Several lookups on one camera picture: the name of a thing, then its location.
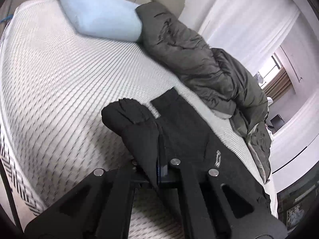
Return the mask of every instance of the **gray comforter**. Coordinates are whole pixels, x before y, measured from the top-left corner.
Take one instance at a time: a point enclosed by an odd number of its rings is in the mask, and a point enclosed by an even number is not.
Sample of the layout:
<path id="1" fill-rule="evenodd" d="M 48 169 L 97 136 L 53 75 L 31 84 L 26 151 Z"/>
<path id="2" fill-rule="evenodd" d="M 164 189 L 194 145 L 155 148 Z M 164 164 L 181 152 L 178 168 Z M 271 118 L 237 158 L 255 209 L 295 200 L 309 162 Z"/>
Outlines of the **gray comforter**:
<path id="1" fill-rule="evenodd" d="M 140 5 L 136 12 L 143 24 L 141 42 L 146 51 L 210 109 L 231 115 L 235 132 L 246 138 L 263 122 L 268 111 L 266 95 L 239 61 L 222 49 L 209 48 L 198 33 L 160 3 Z M 269 155 L 269 148 L 264 150 Z M 268 157 L 260 158 L 269 166 Z"/>

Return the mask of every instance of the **bed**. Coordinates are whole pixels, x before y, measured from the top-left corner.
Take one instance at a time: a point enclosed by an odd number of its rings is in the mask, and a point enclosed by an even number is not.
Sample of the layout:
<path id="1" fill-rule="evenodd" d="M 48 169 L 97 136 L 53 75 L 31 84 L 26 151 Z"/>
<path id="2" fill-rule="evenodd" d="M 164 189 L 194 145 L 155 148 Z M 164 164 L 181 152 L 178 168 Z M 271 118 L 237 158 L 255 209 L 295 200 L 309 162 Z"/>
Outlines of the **bed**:
<path id="1" fill-rule="evenodd" d="M 181 13 L 184 0 L 164 1 L 175 15 Z M 138 44 L 78 34 L 58 0 L 9 2 L 7 12 L 15 12 L 1 38 L 1 159 L 36 215 L 95 168 L 115 169 L 132 158 L 121 138 L 102 124 L 104 106 L 128 97 L 152 110 L 149 102 L 172 87 L 263 185 L 248 147 L 229 120 L 217 117 Z M 272 176 L 263 186 L 277 216 Z M 183 232 L 154 191 L 138 190 L 130 236 L 179 238 Z"/>

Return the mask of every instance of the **pillow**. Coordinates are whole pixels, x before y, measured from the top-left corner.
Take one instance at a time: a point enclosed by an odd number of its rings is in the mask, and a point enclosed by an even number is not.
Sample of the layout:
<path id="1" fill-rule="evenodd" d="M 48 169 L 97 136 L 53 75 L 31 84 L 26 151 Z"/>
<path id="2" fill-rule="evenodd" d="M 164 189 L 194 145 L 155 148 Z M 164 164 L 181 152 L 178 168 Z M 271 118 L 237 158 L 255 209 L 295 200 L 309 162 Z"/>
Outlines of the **pillow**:
<path id="1" fill-rule="evenodd" d="M 121 41 L 138 40 L 142 23 L 127 0 L 60 0 L 66 16 L 83 35 Z"/>

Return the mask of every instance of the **white mattress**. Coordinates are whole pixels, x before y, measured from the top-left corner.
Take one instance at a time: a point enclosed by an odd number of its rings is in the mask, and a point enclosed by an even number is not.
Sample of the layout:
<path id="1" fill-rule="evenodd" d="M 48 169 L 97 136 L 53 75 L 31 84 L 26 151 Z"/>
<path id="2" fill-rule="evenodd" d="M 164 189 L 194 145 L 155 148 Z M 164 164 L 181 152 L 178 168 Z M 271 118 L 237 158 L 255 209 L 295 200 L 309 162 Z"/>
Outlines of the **white mattress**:
<path id="1" fill-rule="evenodd" d="M 215 116 L 138 44 L 76 33 L 57 0 L 23 3 L 1 45 L 1 146 L 18 174 L 13 177 L 19 177 L 18 185 L 32 194 L 39 209 L 51 205 L 95 168 L 117 168 L 131 157 L 121 138 L 103 125 L 104 106 L 127 97 L 150 107 L 152 99 L 172 87 L 263 184 L 244 140 L 233 132 L 229 120 Z M 277 216 L 272 177 L 264 187 Z M 152 191 L 137 194 L 131 236 L 182 235 L 171 217 L 162 223 L 168 213 Z M 139 200 L 147 201 L 148 207 Z"/>

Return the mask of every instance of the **metal bolt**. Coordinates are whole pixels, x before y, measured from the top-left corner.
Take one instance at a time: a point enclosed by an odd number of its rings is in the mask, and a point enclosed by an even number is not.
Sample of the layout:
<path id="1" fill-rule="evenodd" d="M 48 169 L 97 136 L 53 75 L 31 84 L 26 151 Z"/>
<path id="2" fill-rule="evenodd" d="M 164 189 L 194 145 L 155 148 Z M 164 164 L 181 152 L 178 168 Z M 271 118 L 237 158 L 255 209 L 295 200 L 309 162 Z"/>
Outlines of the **metal bolt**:
<path id="1" fill-rule="evenodd" d="M 173 164 L 173 165 L 179 165 L 180 163 L 181 163 L 181 160 L 178 158 L 173 158 L 171 160 L 171 164 Z"/>
<path id="2" fill-rule="evenodd" d="M 216 176 L 219 175 L 219 171 L 216 170 L 216 169 L 210 169 L 210 170 L 208 171 L 208 174 L 209 174 L 210 176 L 216 177 Z"/>
<path id="3" fill-rule="evenodd" d="M 104 174 L 104 170 L 101 169 L 101 168 L 95 169 L 94 172 L 93 172 L 93 174 L 94 174 L 95 176 L 102 176 L 102 175 Z"/>

